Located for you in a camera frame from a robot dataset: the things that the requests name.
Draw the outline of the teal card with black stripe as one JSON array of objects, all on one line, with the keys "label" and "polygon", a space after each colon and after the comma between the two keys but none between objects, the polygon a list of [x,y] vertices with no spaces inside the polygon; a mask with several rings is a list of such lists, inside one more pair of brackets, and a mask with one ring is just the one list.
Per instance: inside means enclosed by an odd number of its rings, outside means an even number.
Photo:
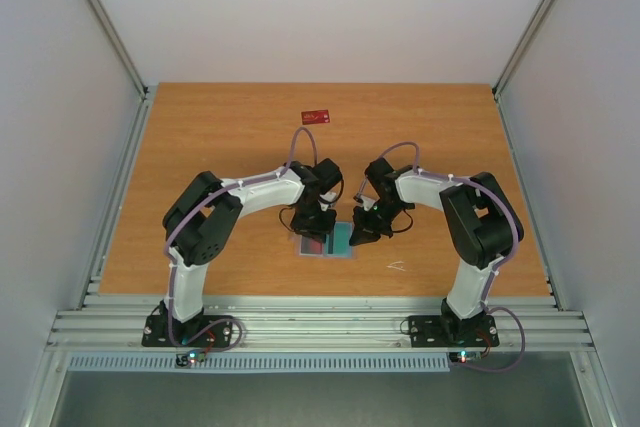
[{"label": "teal card with black stripe", "polygon": [[353,257],[352,246],[349,238],[352,233],[350,222],[337,222],[333,231],[327,236],[324,244],[324,256],[336,259],[351,259]]}]

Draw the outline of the red VIP card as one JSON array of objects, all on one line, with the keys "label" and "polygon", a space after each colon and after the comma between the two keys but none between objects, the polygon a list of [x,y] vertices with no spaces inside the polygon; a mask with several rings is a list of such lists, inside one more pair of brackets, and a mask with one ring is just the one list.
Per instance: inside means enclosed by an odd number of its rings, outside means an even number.
[{"label": "red VIP card", "polygon": [[314,239],[301,237],[299,244],[299,254],[302,256],[319,256],[324,255],[324,244]]},{"label": "red VIP card", "polygon": [[327,109],[309,110],[301,112],[301,123],[303,126],[327,124],[330,122],[330,114]]}]

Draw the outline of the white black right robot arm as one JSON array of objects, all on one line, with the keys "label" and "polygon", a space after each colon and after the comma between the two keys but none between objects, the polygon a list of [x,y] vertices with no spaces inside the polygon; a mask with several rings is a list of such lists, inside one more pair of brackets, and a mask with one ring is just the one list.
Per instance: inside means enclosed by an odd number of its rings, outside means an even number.
[{"label": "white black right robot arm", "polygon": [[417,204],[442,212],[460,262],[443,302],[441,330],[450,342],[467,341],[476,332],[475,317],[485,311],[501,267],[524,238],[522,223],[497,179],[489,172],[460,177],[414,166],[395,169],[383,157],[369,164],[365,178],[378,198],[356,196],[349,243],[392,237],[396,217]]}]

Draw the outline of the pink leather card holder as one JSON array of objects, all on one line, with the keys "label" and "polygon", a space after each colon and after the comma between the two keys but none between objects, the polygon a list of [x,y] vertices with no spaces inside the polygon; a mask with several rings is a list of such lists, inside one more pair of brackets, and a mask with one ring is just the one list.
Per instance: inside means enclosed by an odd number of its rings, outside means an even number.
[{"label": "pink leather card holder", "polygon": [[352,231],[353,225],[350,222],[337,222],[333,231],[325,237],[323,242],[300,237],[297,254],[302,257],[352,259],[353,247],[349,244]]}]

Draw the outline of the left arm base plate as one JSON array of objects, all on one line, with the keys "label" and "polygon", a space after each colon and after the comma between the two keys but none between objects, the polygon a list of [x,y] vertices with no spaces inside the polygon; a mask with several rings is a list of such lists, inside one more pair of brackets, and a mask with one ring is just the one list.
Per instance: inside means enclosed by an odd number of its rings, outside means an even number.
[{"label": "left arm base plate", "polygon": [[151,311],[145,320],[141,345],[152,348],[213,348],[228,349],[238,328],[231,316],[206,315],[204,311],[194,318],[180,322],[171,318],[164,301]]}]

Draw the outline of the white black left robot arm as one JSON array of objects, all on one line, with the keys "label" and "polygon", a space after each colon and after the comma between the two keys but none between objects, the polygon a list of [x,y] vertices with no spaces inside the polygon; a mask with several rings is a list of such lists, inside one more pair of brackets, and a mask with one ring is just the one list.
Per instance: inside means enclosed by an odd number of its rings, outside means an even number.
[{"label": "white black left robot arm", "polygon": [[272,207],[292,208],[289,229],[323,243],[336,224],[333,205],[341,193],[333,189],[343,187],[343,175],[329,158],[315,166],[293,161],[240,179],[220,179],[210,171],[198,174],[162,221],[170,262],[167,335],[179,345],[199,338],[207,268],[239,219]]}]

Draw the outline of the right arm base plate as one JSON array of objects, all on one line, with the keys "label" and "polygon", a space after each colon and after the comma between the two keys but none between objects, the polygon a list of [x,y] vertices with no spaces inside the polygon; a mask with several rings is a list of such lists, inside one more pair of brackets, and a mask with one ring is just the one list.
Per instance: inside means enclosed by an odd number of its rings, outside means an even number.
[{"label": "right arm base plate", "polygon": [[500,345],[493,316],[483,310],[470,318],[458,317],[447,299],[438,315],[411,315],[406,318],[413,348],[498,347]]}]

